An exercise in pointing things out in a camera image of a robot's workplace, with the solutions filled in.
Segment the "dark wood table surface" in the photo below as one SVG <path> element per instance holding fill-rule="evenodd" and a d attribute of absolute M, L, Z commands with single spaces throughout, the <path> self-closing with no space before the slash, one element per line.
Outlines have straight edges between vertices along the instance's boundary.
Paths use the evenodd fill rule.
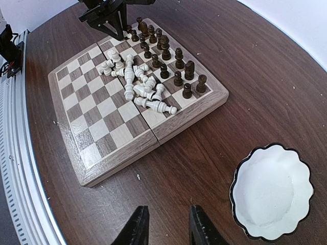
<path fill-rule="evenodd" d="M 327 74 L 295 42 L 236 1 L 157 1 L 128 6 L 151 18 L 224 84 L 227 103 L 94 188 L 79 186 L 51 99 L 48 73 L 104 38 L 77 4 L 28 36 L 27 98 L 33 146 L 50 205 L 68 244 L 110 244 L 138 205 L 150 210 L 150 244 L 188 244 L 189 205 L 199 204 L 230 244 L 250 240 L 234 222 L 229 187 L 256 146 L 299 151 L 315 188 L 310 215 L 277 244 L 327 240 Z"/>

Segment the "black bowl rim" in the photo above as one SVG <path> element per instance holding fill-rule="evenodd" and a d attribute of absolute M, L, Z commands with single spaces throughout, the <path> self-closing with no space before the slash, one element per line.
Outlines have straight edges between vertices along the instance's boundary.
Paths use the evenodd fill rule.
<path fill-rule="evenodd" d="M 279 145 L 279 146 L 283 147 L 283 149 L 284 149 L 285 151 L 294 151 L 294 152 L 296 152 L 297 155 L 298 155 L 298 157 L 299 157 L 300 162 L 302 162 L 303 164 L 305 164 L 305 165 L 308 167 L 308 169 L 309 169 L 309 183 L 310 183 L 311 186 L 312 186 L 312 195 L 311 195 L 311 197 L 309 198 L 309 211 L 308 211 L 307 215 L 306 215 L 303 219 L 299 220 L 299 222 L 297 223 L 297 226 L 296 226 L 296 228 L 294 229 L 294 231 L 292 231 L 292 232 L 290 232 L 290 233 L 283 233 L 282 235 L 280 235 L 280 236 L 279 236 L 277 239 L 275 239 L 275 240 L 268 240 L 268 239 L 266 239 L 266 238 L 264 238 L 264 237 L 262 237 L 262 236 L 251 236 L 251 235 L 249 234 L 248 230 L 246 229 L 246 227 L 245 227 L 243 224 L 241 224 L 241 223 L 239 222 L 239 220 L 238 220 L 237 217 L 236 217 L 236 205 L 235 205 L 235 201 L 234 201 L 234 198 L 233 198 L 232 193 L 233 193 L 233 189 L 234 189 L 234 187 L 235 187 L 235 184 L 236 184 L 236 182 L 237 182 L 238 172 L 239 172 L 239 169 L 240 169 L 241 165 L 242 165 L 244 162 L 246 162 L 247 160 L 249 160 L 249 159 L 251 158 L 251 156 L 253 155 L 253 153 L 254 153 L 256 150 L 259 150 L 259 149 L 266 150 L 267 148 L 269 148 L 269 147 L 271 147 L 271 146 L 273 146 L 273 145 Z M 244 158 L 244 159 L 239 163 L 239 165 L 237 166 L 237 168 L 236 168 L 236 170 L 235 170 L 235 173 L 234 173 L 234 179 L 233 179 L 233 182 L 232 182 L 232 184 L 231 184 L 231 186 L 230 186 L 230 190 L 229 190 L 229 198 L 230 198 L 230 201 L 231 201 L 231 204 L 232 204 L 232 215 L 233 215 L 233 218 L 234 218 L 236 224 L 238 224 L 238 225 L 239 225 L 239 226 L 244 230 L 244 232 L 245 232 L 245 234 L 247 235 L 247 237 L 249 237 L 250 239 L 253 239 L 253 240 L 261 239 L 262 241 L 273 243 L 273 242 L 276 242 L 276 241 L 278 241 L 279 239 L 281 239 L 281 237 L 282 237 L 283 235 L 293 235 L 293 234 L 296 232 L 296 230 L 297 230 L 298 224 L 299 224 L 301 221 L 303 221 L 304 219 L 306 219 L 306 218 L 309 216 L 309 213 L 310 213 L 310 207 L 311 207 L 311 205 L 310 205 L 310 200 L 311 200 L 311 198 L 313 197 L 313 194 L 314 194 L 314 191 L 315 191 L 314 186 L 313 186 L 312 182 L 310 181 L 310 177 L 311 177 L 311 169 L 310 169 L 310 167 L 309 167 L 309 165 L 308 165 L 307 163 L 305 163 L 305 162 L 303 162 L 303 161 L 301 160 L 301 158 L 300 158 L 300 154 L 299 154 L 299 152 L 298 152 L 296 149 L 293 149 L 293 148 L 286 148 L 286 147 L 284 147 L 281 143 L 277 143 L 277 142 L 271 143 L 271 144 L 269 144 L 269 145 L 267 145 L 267 146 L 257 146 L 256 148 L 254 148 L 254 149 L 250 152 L 250 154 L 249 154 L 246 158 Z"/>

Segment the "chessboard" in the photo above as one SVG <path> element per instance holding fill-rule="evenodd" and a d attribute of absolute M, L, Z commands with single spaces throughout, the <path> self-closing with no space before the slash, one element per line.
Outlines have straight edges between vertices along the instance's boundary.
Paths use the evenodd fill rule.
<path fill-rule="evenodd" d="M 147 25 L 160 28 L 150 19 Z M 137 34 L 137 24 L 132 26 Z M 127 38 L 117 41 L 107 37 L 76 54 L 49 74 L 52 99 L 68 155 L 82 186 L 92 187 L 120 171 L 137 159 L 151 152 L 198 120 L 202 119 L 228 98 L 228 91 L 189 51 L 183 48 L 167 32 L 171 59 L 162 59 L 162 51 L 149 39 L 150 52 L 157 54 L 168 68 L 169 77 L 161 78 L 160 68 L 154 68 L 152 60 L 144 57 L 140 41 Z M 183 51 L 183 61 L 195 63 L 194 78 L 184 83 L 191 85 L 192 96 L 182 96 L 183 86 L 174 85 L 176 68 L 175 50 Z M 149 66 L 145 74 L 163 84 L 162 101 L 177 108 L 177 113 L 155 112 L 151 108 L 127 101 L 124 96 L 124 77 L 105 76 L 99 72 L 101 64 L 109 59 L 108 51 L 115 50 L 123 61 L 128 54 L 134 57 L 134 65 Z M 179 70 L 184 78 L 184 71 Z M 199 75 L 206 75 L 205 92 L 198 93 Z M 142 82 L 136 77 L 133 83 Z"/>

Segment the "dark pawn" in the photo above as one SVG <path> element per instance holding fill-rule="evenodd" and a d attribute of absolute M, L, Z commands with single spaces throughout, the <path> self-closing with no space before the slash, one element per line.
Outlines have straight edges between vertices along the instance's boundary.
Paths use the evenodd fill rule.
<path fill-rule="evenodd" d="M 180 71 L 175 72 L 174 85 L 177 87 L 183 86 L 182 73 Z"/>
<path fill-rule="evenodd" d="M 204 93 L 206 90 L 206 75 L 200 75 L 198 82 L 199 83 L 196 85 L 196 91 L 199 93 Z"/>
<path fill-rule="evenodd" d="M 146 43 L 145 45 L 144 45 L 144 58 L 146 58 L 146 59 L 151 59 L 151 57 L 152 57 L 152 53 L 150 52 L 150 48 L 149 48 L 149 46 L 148 46 L 148 44 Z"/>
<path fill-rule="evenodd" d="M 159 61 L 159 58 L 158 58 L 157 54 L 152 55 L 152 66 L 153 66 L 153 68 L 160 68 L 161 67 L 161 62 Z"/>
<path fill-rule="evenodd" d="M 191 85 L 189 83 L 184 84 L 183 98 L 189 99 L 192 97 Z"/>
<path fill-rule="evenodd" d="M 175 51 L 175 59 L 176 59 L 175 66 L 177 69 L 184 69 L 183 58 L 184 58 L 183 51 L 180 47 L 178 47 Z"/>
<path fill-rule="evenodd" d="M 162 79 L 167 79 L 169 77 L 169 71 L 167 71 L 167 65 L 166 64 L 162 64 L 160 67 L 160 76 Z"/>
<path fill-rule="evenodd" d="M 145 42 L 145 37 L 143 36 L 143 34 L 140 34 L 140 35 L 139 35 L 139 41 L 141 42 L 141 43 L 140 43 L 141 48 L 144 49 L 144 46 L 145 46 L 147 43 Z"/>
<path fill-rule="evenodd" d="M 155 37 L 155 31 L 154 31 L 153 25 L 149 25 L 148 31 L 149 31 L 149 34 L 150 34 L 149 42 L 150 43 L 156 43 L 157 38 Z"/>
<path fill-rule="evenodd" d="M 145 38 L 147 38 L 149 36 L 149 32 L 148 32 L 148 25 L 142 21 L 140 24 L 139 24 L 140 28 L 141 28 L 141 32 L 143 34 L 143 36 Z"/>
<path fill-rule="evenodd" d="M 169 52 L 169 39 L 166 35 L 162 35 L 161 37 L 161 47 L 162 47 L 162 59 L 163 60 L 170 60 L 172 55 Z"/>
<path fill-rule="evenodd" d="M 133 42 L 138 42 L 139 41 L 139 37 L 136 34 L 136 30 L 131 30 L 131 33 L 132 33 L 132 41 Z"/>
<path fill-rule="evenodd" d="M 192 80 L 194 78 L 194 62 L 192 60 L 189 60 L 184 67 L 185 70 L 185 79 L 186 80 Z"/>
<path fill-rule="evenodd" d="M 141 30 L 141 27 L 140 27 L 140 23 L 143 21 L 143 19 L 142 19 L 142 17 L 138 17 L 138 18 L 136 18 L 136 22 L 138 23 L 138 25 L 137 25 L 137 29 L 138 30 Z"/>
<path fill-rule="evenodd" d="M 158 50 L 162 50 L 162 47 L 161 47 L 162 29 L 158 28 L 158 29 L 155 31 L 155 33 L 156 33 L 156 35 L 157 35 L 157 39 L 158 39 L 157 49 L 158 49 Z"/>

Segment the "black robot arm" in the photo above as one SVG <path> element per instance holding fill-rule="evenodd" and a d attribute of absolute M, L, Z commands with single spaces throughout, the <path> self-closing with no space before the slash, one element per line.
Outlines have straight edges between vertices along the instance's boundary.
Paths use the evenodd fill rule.
<path fill-rule="evenodd" d="M 124 38 L 123 31 L 127 30 L 126 5 L 150 5 L 155 0 L 78 0 L 84 3 L 88 10 L 79 17 L 81 22 L 87 21 L 90 27 L 97 29 L 117 40 Z M 112 31 L 105 24 L 110 24 Z"/>

